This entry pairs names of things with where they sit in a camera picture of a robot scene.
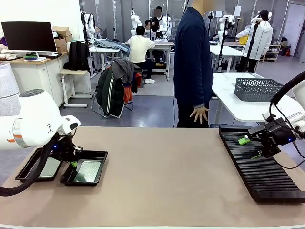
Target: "large black tray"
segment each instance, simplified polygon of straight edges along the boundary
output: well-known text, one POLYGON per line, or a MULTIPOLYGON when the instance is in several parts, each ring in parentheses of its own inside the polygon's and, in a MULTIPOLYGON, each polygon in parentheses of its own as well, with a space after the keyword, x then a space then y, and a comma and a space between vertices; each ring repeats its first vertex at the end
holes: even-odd
MULTIPOLYGON (((37 168, 38 159, 41 155, 41 152, 42 152, 42 148, 36 149, 36 151, 30 157, 30 159, 28 160, 26 165, 15 177, 15 180, 19 180, 21 182, 27 181, 28 177, 30 177, 31 174, 33 173, 33 171, 35 171, 35 169, 37 168)), ((56 174, 58 173, 58 170, 60 169, 61 165, 62 165, 62 162, 49 157, 42 173, 36 179, 36 182, 53 181, 55 179, 56 174)))
POLYGON ((61 178, 61 183, 67 186, 96 186, 100 181, 107 155, 108 152, 105 151, 84 150, 77 168, 70 164, 61 178))
POLYGON ((305 203, 305 192, 272 158, 250 158, 250 154, 261 147, 260 143, 239 145, 238 140, 247 130, 245 127, 220 127, 219 134, 251 197, 259 203, 305 203))

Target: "black backpack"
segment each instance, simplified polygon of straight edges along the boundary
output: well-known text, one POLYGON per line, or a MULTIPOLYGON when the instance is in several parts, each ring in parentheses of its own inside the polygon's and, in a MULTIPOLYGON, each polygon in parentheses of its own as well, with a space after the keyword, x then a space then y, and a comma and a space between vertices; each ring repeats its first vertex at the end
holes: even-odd
POLYGON ((69 62, 66 62, 63 68, 68 70, 87 70, 91 75, 88 56, 89 48, 84 42, 71 42, 69 62))

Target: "ribbed black tray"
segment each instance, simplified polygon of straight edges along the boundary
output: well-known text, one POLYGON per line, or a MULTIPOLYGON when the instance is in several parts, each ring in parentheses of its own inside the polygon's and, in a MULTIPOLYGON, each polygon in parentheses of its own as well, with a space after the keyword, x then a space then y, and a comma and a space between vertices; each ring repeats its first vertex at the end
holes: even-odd
POLYGON ((219 134, 253 200, 259 203, 305 203, 305 192, 272 158, 250 158, 253 151, 260 149, 260 143, 239 145, 238 140, 247 134, 245 127, 220 127, 219 134))

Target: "hand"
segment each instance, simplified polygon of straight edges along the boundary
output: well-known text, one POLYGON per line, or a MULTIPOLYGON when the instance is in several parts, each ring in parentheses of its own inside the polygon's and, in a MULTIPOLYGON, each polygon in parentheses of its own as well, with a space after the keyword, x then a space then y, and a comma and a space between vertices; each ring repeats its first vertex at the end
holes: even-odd
POLYGON ((209 109, 206 109, 204 106, 203 106, 203 107, 200 107, 200 108, 195 108, 195 109, 194 109, 194 112, 191 114, 190 118, 193 117, 194 115, 196 115, 196 116, 195 116, 195 122, 197 122, 197 119, 198 119, 198 117, 199 117, 199 119, 200 119, 200 124, 202 124, 202 123, 203 123, 202 117, 204 117, 204 119, 205 119, 206 121, 208 121, 208 118, 207 118, 207 116, 206 116, 206 114, 205 114, 205 112, 208 111, 208 110, 209 110, 209 109))

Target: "person in white sweater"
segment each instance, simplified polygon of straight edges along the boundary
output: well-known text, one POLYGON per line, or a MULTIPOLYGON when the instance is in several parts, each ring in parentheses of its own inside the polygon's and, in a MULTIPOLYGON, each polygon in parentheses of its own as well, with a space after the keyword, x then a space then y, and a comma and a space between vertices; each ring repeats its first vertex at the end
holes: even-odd
MULTIPOLYGON (((266 52, 269 50, 269 46, 272 41, 272 35, 273 35, 273 28, 271 27, 269 21, 269 12, 267 10, 263 10, 260 12, 259 15, 260 18, 263 20, 260 22, 255 38, 254 38, 254 44, 252 47, 252 51, 250 54, 249 59, 249 71, 250 73, 253 73, 256 67, 257 62, 261 59, 261 56, 265 55, 266 52)), ((246 62, 246 57, 249 52, 250 47, 250 41, 253 37, 254 32, 254 26, 255 26, 256 20, 253 20, 252 25, 250 28, 245 29, 244 31, 240 32, 236 37, 244 37, 248 36, 248 41, 243 49, 244 56, 241 57, 240 60, 240 67, 237 69, 237 72, 242 72, 244 69, 244 65, 246 62)))
POLYGON ((132 36, 127 43, 130 45, 130 55, 129 60, 134 64, 138 65, 140 68, 147 70, 147 77, 145 79, 145 84, 155 83, 152 80, 153 73, 153 60, 146 59, 147 50, 154 48, 156 43, 149 40, 149 38, 144 37, 145 28, 144 26, 137 27, 137 35, 132 36))

